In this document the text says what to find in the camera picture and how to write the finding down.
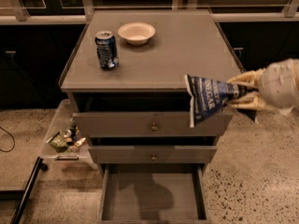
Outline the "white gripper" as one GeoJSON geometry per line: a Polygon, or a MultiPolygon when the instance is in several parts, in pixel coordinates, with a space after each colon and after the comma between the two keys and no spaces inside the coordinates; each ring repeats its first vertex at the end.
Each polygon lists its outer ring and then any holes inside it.
{"type": "Polygon", "coordinates": [[[265,69],[251,70],[227,80],[227,83],[251,89],[250,93],[226,104],[236,109],[275,111],[288,115],[296,107],[296,60],[271,63],[265,69]]]}

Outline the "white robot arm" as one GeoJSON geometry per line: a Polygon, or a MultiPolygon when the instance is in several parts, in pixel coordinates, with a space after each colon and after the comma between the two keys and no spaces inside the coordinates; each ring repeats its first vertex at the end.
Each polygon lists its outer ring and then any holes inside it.
{"type": "Polygon", "coordinates": [[[241,98],[227,103],[237,109],[277,111],[286,116],[299,107],[299,60],[287,59],[266,68],[248,71],[228,80],[249,89],[241,98]]]}

